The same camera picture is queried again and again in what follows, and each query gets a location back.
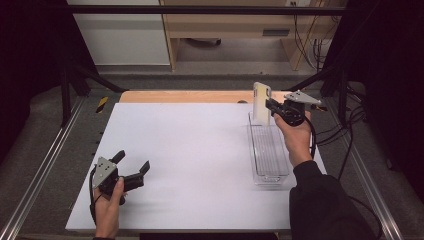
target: gray floor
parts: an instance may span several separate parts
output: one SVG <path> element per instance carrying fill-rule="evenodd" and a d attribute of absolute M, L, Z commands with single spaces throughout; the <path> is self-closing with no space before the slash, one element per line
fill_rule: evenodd
<path fill-rule="evenodd" d="M 268 84 L 273 89 L 285 89 L 314 73 L 307 64 L 302 71 L 291 71 L 278 40 L 223 39 L 219 47 L 187 41 L 181 45 L 178 61 L 175 72 L 161 67 L 128 67 L 124 72 L 119 72 L 116 67 L 103 67 L 100 70 L 106 78 L 130 89 L 251 89 L 255 81 Z M 71 236 L 90 238 L 87 234 L 66 231 L 65 225 L 72 203 L 91 167 L 93 153 L 101 141 L 101 133 L 107 125 L 113 103 L 119 100 L 120 95 L 94 82 L 89 83 L 93 90 L 89 97 L 83 99 L 81 113 L 23 222 L 19 232 L 21 239 L 48 239 L 46 235 L 50 239 L 71 239 Z M 319 86 L 319 83 L 314 84 L 307 91 L 316 95 L 315 90 Z M 109 97 L 105 109 L 102 113 L 95 113 L 103 96 Z M 76 96 L 72 96 L 72 99 L 77 102 Z M 349 101 L 350 108 L 356 105 L 356 102 Z M 317 132 L 336 125 L 329 112 L 312 111 L 312 114 Z M 53 88 L 32 100 L 31 115 L 26 126 L 0 168 L 0 191 L 5 196 L 0 201 L 0 226 L 4 227 L 13 215 L 56 137 L 60 122 L 59 88 Z M 424 239 L 422 202 L 402 173 L 387 169 L 386 156 L 367 123 L 357 123 L 354 136 L 355 145 L 404 238 Z M 337 175 L 345 150 L 341 140 L 319 147 L 328 174 Z M 342 185 L 348 194 L 367 202 L 367 196 L 350 162 L 343 175 Z M 359 208 L 375 228 L 372 216 L 362 207 Z M 135 237 L 136 234 L 122 231 L 120 236 Z"/>

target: wooden table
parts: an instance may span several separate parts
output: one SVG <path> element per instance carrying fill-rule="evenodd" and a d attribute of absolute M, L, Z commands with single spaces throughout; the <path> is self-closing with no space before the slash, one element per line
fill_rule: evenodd
<path fill-rule="evenodd" d="M 282 102 L 289 92 L 273 92 L 272 98 Z M 127 91 L 121 103 L 253 103 L 253 91 Z"/>

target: person's left hand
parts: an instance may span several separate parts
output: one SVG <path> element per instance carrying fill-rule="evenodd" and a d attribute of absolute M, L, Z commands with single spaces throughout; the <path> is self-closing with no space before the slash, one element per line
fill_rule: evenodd
<path fill-rule="evenodd" d="M 116 182 L 111 197 L 102 195 L 98 188 L 94 189 L 94 199 L 97 199 L 96 237 L 115 238 L 119 230 L 119 200 L 123 194 L 124 178 L 122 177 Z"/>

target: black cable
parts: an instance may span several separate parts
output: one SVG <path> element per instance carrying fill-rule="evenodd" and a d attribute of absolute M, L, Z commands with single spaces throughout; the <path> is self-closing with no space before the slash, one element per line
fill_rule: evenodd
<path fill-rule="evenodd" d="M 318 58 L 315 58 L 315 60 L 317 61 L 317 71 L 320 70 L 320 66 L 319 66 L 319 64 L 320 64 L 320 59 L 319 59 L 320 56 L 321 56 L 321 45 L 318 45 L 318 51 L 317 51 L 317 57 Z"/>
<path fill-rule="evenodd" d="M 351 124 L 349 124 L 349 133 L 350 133 L 349 146 L 347 148 L 346 155 L 343 159 L 342 166 L 341 166 L 340 172 L 339 172 L 339 176 L 337 177 L 337 180 L 339 180 L 339 181 L 342 178 L 342 174 L 344 172 L 344 169 L 345 169 L 345 166 L 346 166 L 346 163 L 347 163 L 347 159 L 349 158 L 350 150 L 352 149 L 352 145 L 353 145 L 353 130 L 352 130 Z"/>
<path fill-rule="evenodd" d="M 335 141 L 339 140 L 339 139 L 340 139 L 340 138 L 342 138 L 344 135 L 346 135 L 346 133 L 347 133 L 347 132 L 348 132 L 348 131 L 343 132 L 341 135 L 337 136 L 337 137 L 336 137 L 336 138 L 334 138 L 334 139 L 330 139 L 328 142 L 320 143 L 320 144 L 318 144 L 318 146 L 322 147 L 322 146 L 325 146 L 325 145 L 332 144 L 333 142 L 335 142 Z"/>
<path fill-rule="evenodd" d="M 359 200 L 355 197 L 352 197 L 352 196 L 349 196 L 349 198 L 351 200 L 361 204 L 364 208 L 366 208 L 374 216 L 374 218 L 376 219 L 376 222 L 378 224 L 378 233 L 377 233 L 377 236 L 376 236 L 375 239 L 379 240 L 381 238 L 381 236 L 383 236 L 383 224 L 381 223 L 380 218 L 378 218 L 377 214 L 375 214 L 375 212 L 374 212 L 374 210 L 372 210 L 372 208 L 370 208 L 367 204 L 365 204 L 361 200 Z"/>
<path fill-rule="evenodd" d="M 96 198 L 96 200 L 94 200 L 94 204 L 96 204 L 97 200 L 99 200 L 99 198 L 100 198 L 101 196 L 103 196 L 103 193 L 101 193 L 101 194 L 100 194 L 100 196 L 98 196 L 98 197 Z"/>
<path fill-rule="evenodd" d="M 305 51 L 305 45 L 302 43 L 302 39 L 300 38 L 300 34 L 297 29 L 297 15 L 293 15 L 294 18 L 294 42 L 296 43 L 297 49 L 299 49 L 300 53 L 303 55 L 303 57 L 307 60 L 306 51 Z M 299 43 L 297 42 L 297 38 L 299 38 L 300 45 L 302 48 L 299 47 Z"/>
<path fill-rule="evenodd" d="M 309 124 L 309 127 L 311 128 L 311 136 L 312 136 L 312 141 L 311 141 L 311 156 L 312 159 L 314 159 L 315 156 L 315 150 L 316 150 L 316 133 L 315 133 L 315 128 L 314 125 L 312 125 L 312 122 L 305 116 L 303 115 L 303 119 Z"/>
<path fill-rule="evenodd" d="M 95 164 L 93 170 L 91 170 L 90 172 L 90 179 L 88 184 L 88 191 L 90 194 L 90 213 L 91 213 L 91 217 L 93 218 L 94 224 L 96 224 L 96 201 L 98 200 L 98 198 L 96 199 L 96 201 L 94 201 L 92 186 L 93 186 L 94 173 L 96 172 L 96 167 L 97 165 Z"/>
<path fill-rule="evenodd" d="M 361 120 L 361 119 L 363 119 L 363 117 L 365 116 L 365 112 L 362 110 L 362 111 L 360 111 L 360 112 L 358 112 L 358 113 L 355 113 L 358 109 L 360 109 L 360 108 L 362 108 L 362 106 L 359 106 L 359 107 L 357 107 L 357 108 L 355 108 L 355 109 L 353 109 L 352 110 L 352 112 L 351 112 L 351 115 L 350 115 L 350 118 L 349 118 L 349 120 L 346 122 L 348 125 L 353 125 L 353 124 L 355 124 L 355 123 L 357 123 L 359 120 Z M 337 128 L 337 127 L 340 127 L 341 125 L 340 124 L 337 124 L 336 126 L 334 126 L 332 129 L 330 129 L 330 130 L 326 130 L 326 131 L 323 131 L 323 132 L 320 132 L 320 133 L 318 133 L 317 135 L 319 135 L 319 134 L 322 134 L 322 133 L 327 133 L 327 132 L 331 132 L 331 131 L 333 131 L 335 128 Z M 328 143 L 326 143 L 327 141 L 330 141 L 330 140 L 333 140 L 333 138 L 334 137 L 336 137 L 337 136 L 337 134 L 339 134 L 341 131 L 343 131 L 345 128 L 340 128 L 340 129 L 338 129 L 337 130 L 337 132 L 335 132 L 335 133 L 333 133 L 331 136 L 329 136 L 329 137 L 327 137 L 327 138 L 325 138 L 325 139 L 323 139 L 323 140 L 321 140 L 321 141 L 317 141 L 317 145 L 321 145 L 321 146 L 323 146 L 323 145 L 327 145 Z"/>
<path fill-rule="evenodd" d="M 339 18 L 338 16 L 331 16 L 331 20 L 333 20 L 334 23 L 339 23 Z"/>

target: black curtain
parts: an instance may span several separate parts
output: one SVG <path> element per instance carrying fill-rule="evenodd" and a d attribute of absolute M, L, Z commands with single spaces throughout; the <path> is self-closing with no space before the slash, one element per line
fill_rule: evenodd
<path fill-rule="evenodd" d="M 348 64 L 343 70 L 349 81 L 365 85 L 365 107 L 376 135 L 394 168 L 403 171 L 424 202 L 424 1 L 351 0 L 349 4 L 365 8 L 364 14 L 340 24 L 326 66 L 334 63 L 355 26 L 371 13 L 344 56 Z"/>
<path fill-rule="evenodd" d="M 45 4 L 67 2 L 0 3 L 0 163 L 29 116 L 31 98 L 59 86 L 65 65 L 71 83 L 84 82 L 73 64 L 97 73 L 73 15 L 46 12 Z"/>

